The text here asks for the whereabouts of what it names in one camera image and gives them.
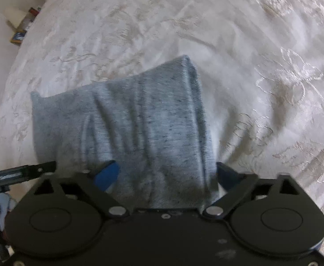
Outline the red small bottle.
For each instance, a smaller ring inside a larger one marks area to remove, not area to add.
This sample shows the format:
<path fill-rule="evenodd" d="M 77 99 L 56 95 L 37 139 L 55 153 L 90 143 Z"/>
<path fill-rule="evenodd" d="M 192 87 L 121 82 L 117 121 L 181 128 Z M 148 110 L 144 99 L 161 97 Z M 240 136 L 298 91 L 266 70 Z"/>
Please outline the red small bottle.
<path fill-rule="evenodd" d="M 40 12 L 36 10 L 35 8 L 31 7 L 29 9 L 29 13 L 31 13 L 33 16 L 37 16 Z"/>

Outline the white table lamp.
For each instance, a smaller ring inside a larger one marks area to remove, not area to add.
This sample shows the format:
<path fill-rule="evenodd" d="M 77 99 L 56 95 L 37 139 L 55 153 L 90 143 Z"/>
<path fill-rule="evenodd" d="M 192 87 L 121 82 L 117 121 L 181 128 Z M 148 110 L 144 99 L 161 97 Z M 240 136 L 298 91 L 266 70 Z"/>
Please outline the white table lamp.
<path fill-rule="evenodd" d="M 11 23 L 14 28 L 18 28 L 22 21 L 25 19 L 26 12 L 17 7 L 8 6 L 4 10 L 4 16 Z"/>

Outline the white left nightstand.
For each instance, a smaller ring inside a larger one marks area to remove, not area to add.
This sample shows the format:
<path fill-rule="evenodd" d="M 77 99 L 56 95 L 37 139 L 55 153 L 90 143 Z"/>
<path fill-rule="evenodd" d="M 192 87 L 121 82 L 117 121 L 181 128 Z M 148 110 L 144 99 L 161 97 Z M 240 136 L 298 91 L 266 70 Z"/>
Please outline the white left nightstand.
<path fill-rule="evenodd" d="M 37 7 L 35 8 L 36 10 L 38 10 L 39 12 L 41 11 L 41 7 Z M 30 27 L 32 26 L 35 18 L 37 16 L 33 16 L 31 13 L 29 13 L 29 10 L 26 11 L 26 16 L 25 19 L 22 21 L 22 23 L 19 25 L 18 28 L 14 28 L 11 23 L 7 20 L 7 22 L 10 24 L 10 26 L 14 29 L 14 33 L 17 31 L 26 31 L 28 32 L 28 30 L 30 29 Z"/>

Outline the wooden picture frame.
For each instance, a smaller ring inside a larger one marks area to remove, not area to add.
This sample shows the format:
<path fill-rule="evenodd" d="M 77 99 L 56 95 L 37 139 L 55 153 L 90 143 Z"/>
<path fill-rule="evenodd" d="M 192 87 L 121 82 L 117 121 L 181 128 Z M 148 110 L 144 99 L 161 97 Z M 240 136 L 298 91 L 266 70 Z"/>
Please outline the wooden picture frame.
<path fill-rule="evenodd" d="M 23 42 L 26 33 L 27 33 L 26 31 L 15 32 L 12 38 L 10 39 L 10 42 L 15 45 L 20 45 Z"/>

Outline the cream satin bedspread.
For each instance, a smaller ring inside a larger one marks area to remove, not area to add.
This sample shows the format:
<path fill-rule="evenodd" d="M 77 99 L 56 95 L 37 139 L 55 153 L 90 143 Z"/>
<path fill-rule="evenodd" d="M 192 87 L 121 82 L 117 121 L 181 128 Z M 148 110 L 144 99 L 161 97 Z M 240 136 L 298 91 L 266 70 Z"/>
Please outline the cream satin bedspread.
<path fill-rule="evenodd" d="M 48 97 L 188 55 L 217 158 L 290 172 L 324 212 L 324 0 L 47 0 L 0 106 L 0 170 L 35 161 Z"/>

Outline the light blue knit pants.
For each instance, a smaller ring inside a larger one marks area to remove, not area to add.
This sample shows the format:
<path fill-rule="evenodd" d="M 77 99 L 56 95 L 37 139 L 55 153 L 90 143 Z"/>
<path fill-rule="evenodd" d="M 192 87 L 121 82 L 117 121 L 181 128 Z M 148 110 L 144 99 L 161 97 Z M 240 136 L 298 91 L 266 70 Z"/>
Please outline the light blue knit pants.
<path fill-rule="evenodd" d="M 202 208 L 217 199 L 201 85 L 188 56 L 31 99 L 36 156 L 55 161 L 59 175 L 114 160 L 119 174 L 109 194 L 128 208 Z"/>

